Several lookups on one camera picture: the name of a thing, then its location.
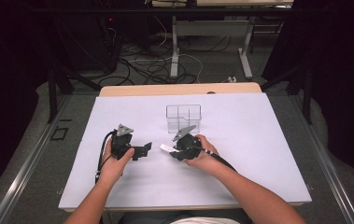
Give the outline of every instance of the forearm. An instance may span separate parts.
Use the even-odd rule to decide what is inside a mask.
[[[98,182],[65,223],[98,224],[112,186]]]
[[[271,190],[216,161],[203,168],[232,193],[255,223],[304,223],[296,211]]]

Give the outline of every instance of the transparent box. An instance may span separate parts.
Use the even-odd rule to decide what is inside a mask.
[[[196,127],[191,133],[200,132],[202,118],[200,105],[168,105],[166,112],[169,133],[177,133],[180,129],[192,125]]]

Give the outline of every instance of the desk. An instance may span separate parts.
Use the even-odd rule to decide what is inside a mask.
[[[96,99],[59,207],[76,209],[90,191],[103,138],[120,123],[135,130],[132,145],[150,141],[153,145],[146,158],[127,164],[106,201],[107,210],[239,207],[218,180],[160,150],[160,144],[175,144],[175,134],[167,131],[165,107],[187,103],[202,106],[201,133],[240,174],[288,203],[311,202],[267,96],[255,83],[223,83],[104,88]]]
[[[291,5],[293,0],[197,0],[198,7],[253,7],[253,6],[285,6]],[[185,7],[185,3],[152,1],[154,7]],[[177,21],[173,16],[173,58],[171,77],[177,77],[179,48],[178,35],[233,35],[243,37],[243,48],[238,49],[240,61],[247,79],[252,79],[247,51],[255,17],[248,21]]]

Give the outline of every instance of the white shirt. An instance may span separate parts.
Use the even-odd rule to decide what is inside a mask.
[[[239,224],[238,222],[229,218],[220,217],[188,217],[182,218],[171,224]]]

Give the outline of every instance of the white table surface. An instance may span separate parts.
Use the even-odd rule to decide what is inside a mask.
[[[74,210],[94,185],[103,139],[120,123],[134,129],[133,146],[152,142],[147,157],[129,161],[111,190],[114,211],[236,207],[237,201],[210,175],[160,150],[174,146],[167,105],[201,105],[200,133],[238,173],[267,187],[288,203],[311,197],[265,93],[98,97],[78,148],[59,207]]]

